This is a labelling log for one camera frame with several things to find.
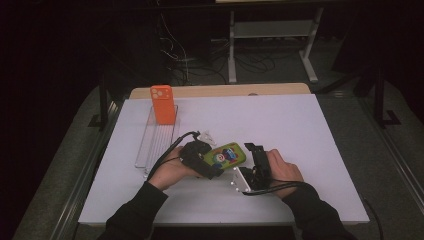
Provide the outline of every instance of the black jacket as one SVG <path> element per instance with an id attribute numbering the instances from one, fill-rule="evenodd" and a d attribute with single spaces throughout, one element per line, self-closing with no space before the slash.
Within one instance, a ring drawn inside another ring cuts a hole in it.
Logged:
<path id="1" fill-rule="evenodd" d="M 168 196 L 145 182 L 136 196 L 122 205 L 106 222 L 106 231 L 99 240 L 140 240 L 149 237 L 156 213 Z M 356 239 L 340 222 L 337 211 L 318 194 L 303 188 L 282 200 L 295 217 L 296 226 L 303 230 L 303 239 Z"/>

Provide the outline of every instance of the transparent acrylic holder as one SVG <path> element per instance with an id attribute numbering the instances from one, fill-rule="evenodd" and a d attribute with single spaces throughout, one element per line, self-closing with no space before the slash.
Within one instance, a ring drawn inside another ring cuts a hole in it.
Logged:
<path id="1" fill-rule="evenodd" d="M 178 106 L 175 105 L 174 125 L 158 124 L 153 107 L 150 109 L 146 129 L 135 162 L 136 168 L 144 169 L 145 177 L 150 173 L 150 170 L 162 154 L 177 140 L 179 127 Z"/>

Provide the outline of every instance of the person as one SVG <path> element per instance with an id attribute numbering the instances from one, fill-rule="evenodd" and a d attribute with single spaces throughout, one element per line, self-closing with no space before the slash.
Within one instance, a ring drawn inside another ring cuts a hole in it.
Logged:
<path id="1" fill-rule="evenodd" d="M 139 240 L 150 236 L 155 216 L 168 197 L 163 190 L 184 177 L 201 177 L 181 163 L 178 157 L 181 148 L 175 148 L 150 180 L 144 182 L 135 197 L 107 220 L 99 240 Z M 281 184 L 279 181 L 304 181 L 298 167 L 285 162 L 278 150 L 267 151 L 267 157 L 272 178 L 278 180 L 271 185 Z M 292 210 L 303 239 L 356 239 L 343 227 L 337 211 L 320 200 L 313 188 L 286 188 L 274 194 Z"/>

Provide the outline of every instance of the black cable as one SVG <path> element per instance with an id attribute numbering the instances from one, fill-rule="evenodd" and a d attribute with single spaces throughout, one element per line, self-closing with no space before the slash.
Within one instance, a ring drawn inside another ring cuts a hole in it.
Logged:
<path id="1" fill-rule="evenodd" d="M 300 182 L 300 181 L 282 181 L 285 182 L 284 184 L 280 184 L 274 187 L 270 187 L 267 189 L 262 189 L 262 190 L 256 190 L 256 191 L 252 191 L 252 192 L 243 192 L 244 195 L 246 196 L 257 196 L 257 195 L 262 195 L 262 194 L 267 194 L 267 193 L 272 193 L 281 189 L 285 189 L 285 188 L 292 188 L 292 187 L 303 187 L 303 188 L 309 188 L 312 189 L 315 192 L 315 189 L 309 185 L 308 183 L 305 182 Z"/>
<path id="2" fill-rule="evenodd" d="M 147 176 L 147 181 L 149 181 L 153 177 L 153 174 L 155 174 L 156 170 L 160 167 L 160 165 L 162 164 L 162 161 L 169 155 L 169 153 L 172 150 L 174 150 L 177 147 L 177 145 L 188 135 L 193 135 L 193 138 L 196 139 L 196 137 L 198 137 L 200 135 L 200 133 L 194 132 L 194 131 L 188 132 L 188 133 L 182 135 L 181 137 L 179 137 L 173 144 L 171 144 L 171 146 L 156 161 L 155 165 L 153 165 L 152 169 L 150 170 L 149 176 Z"/>

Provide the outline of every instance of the hand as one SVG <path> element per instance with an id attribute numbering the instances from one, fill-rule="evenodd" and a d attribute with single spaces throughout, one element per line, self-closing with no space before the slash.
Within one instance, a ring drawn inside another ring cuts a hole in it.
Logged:
<path id="1" fill-rule="evenodd" d="M 162 165 L 156 170 L 149 183 L 159 190 L 168 189 L 186 176 L 202 177 L 193 169 L 181 163 L 179 158 L 182 147 L 176 147 L 163 160 Z"/>
<path id="2" fill-rule="evenodd" d="M 266 153 L 268 156 L 269 166 L 271 167 L 272 178 L 278 181 L 273 181 L 271 187 L 282 184 L 280 181 L 300 181 L 303 182 L 302 174 L 295 164 L 284 161 L 277 149 L 273 149 Z M 295 187 L 285 188 L 275 191 L 274 194 L 279 198 L 285 198 L 296 191 Z"/>

